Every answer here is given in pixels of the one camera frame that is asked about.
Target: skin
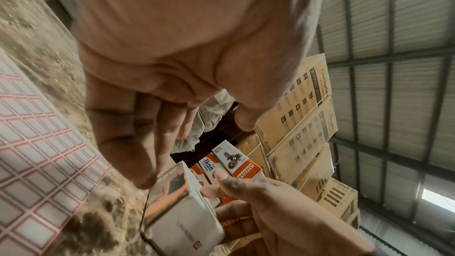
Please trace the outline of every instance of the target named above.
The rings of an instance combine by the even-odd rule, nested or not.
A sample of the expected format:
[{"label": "skin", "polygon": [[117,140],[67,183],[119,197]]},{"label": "skin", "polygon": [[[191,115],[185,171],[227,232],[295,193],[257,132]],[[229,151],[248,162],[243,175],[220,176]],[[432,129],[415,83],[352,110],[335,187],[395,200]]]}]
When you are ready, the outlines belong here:
[{"label": "skin", "polygon": [[246,131],[293,80],[322,0],[77,0],[72,32],[98,148],[151,187],[197,108],[221,89]]},{"label": "skin", "polygon": [[237,179],[216,171],[217,185],[203,187],[209,198],[237,201],[215,209],[225,242],[261,233],[232,256],[372,256],[374,247],[356,230],[322,209],[298,190],[272,179]]}]

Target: metal roof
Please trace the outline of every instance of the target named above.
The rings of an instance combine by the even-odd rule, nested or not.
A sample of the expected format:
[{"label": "metal roof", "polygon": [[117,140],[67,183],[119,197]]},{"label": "metal roof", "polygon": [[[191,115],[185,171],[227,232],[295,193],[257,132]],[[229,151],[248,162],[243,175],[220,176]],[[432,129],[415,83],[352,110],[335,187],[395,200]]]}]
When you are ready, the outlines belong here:
[{"label": "metal roof", "polygon": [[455,255],[455,213],[421,198],[455,199],[455,0],[324,0],[317,53],[338,121],[335,177]]}]

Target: plastic wrap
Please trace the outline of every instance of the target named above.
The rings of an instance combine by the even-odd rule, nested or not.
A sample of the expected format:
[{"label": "plastic wrap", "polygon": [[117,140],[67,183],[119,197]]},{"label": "plastic wrap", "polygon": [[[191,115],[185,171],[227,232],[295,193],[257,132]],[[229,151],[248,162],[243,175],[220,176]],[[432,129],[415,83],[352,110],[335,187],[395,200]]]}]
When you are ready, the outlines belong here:
[{"label": "plastic wrap", "polygon": [[204,122],[200,117],[199,112],[194,117],[193,126],[191,126],[190,134],[184,140],[176,140],[171,153],[179,153],[185,151],[193,151],[196,144],[199,143],[199,137],[204,132]]},{"label": "plastic wrap", "polygon": [[204,122],[204,132],[212,131],[231,108],[235,99],[226,90],[221,91],[199,107],[199,113]]}]

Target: brown cardboard box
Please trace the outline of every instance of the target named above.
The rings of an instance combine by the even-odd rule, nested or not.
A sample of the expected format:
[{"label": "brown cardboard box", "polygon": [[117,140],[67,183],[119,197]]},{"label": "brown cardboard box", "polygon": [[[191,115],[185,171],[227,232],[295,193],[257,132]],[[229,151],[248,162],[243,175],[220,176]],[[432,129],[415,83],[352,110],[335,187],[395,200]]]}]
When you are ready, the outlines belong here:
[{"label": "brown cardboard box", "polygon": [[275,179],[257,134],[244,139],[236,145],[236,148],[258,164],[267,178]]},{"label": "brown cardboard box", "polygon": [[308,113],[332,95],[324,54],[306,58],[297,76],[278,104],[256,125],[266,153],[271,152]]},{"label": "brown cardboard box", "polygon": [[357,190],[330,178],[318,204],[346,222],[357,210]]},{"label": "brown cardboard box", "polygon": [[314,109],[268,155],[278,179],[292,184],[338,130],[332,99]]},{"label": "brown cardboard box", "polygon": [[357,209],[346,221],[347,224],[351,225],[354,229],[360,227],[360,210]]},{"label": "brown cardboard box", "polygon": [[333,174],[330,146],[325,144],[316,157],[292,183],[292,186],[310,199],[317,201]]}]

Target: window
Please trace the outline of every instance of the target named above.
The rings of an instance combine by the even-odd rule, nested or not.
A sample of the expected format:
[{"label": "window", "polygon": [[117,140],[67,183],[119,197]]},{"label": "window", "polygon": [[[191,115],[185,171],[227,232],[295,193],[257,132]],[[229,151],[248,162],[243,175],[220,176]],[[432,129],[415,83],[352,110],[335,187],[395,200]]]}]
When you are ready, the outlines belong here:
[{"label": "window", "polygon": [[444,197],[438,193],[424,189],[422,199],[455,213],[455,200],[448,197]]}]

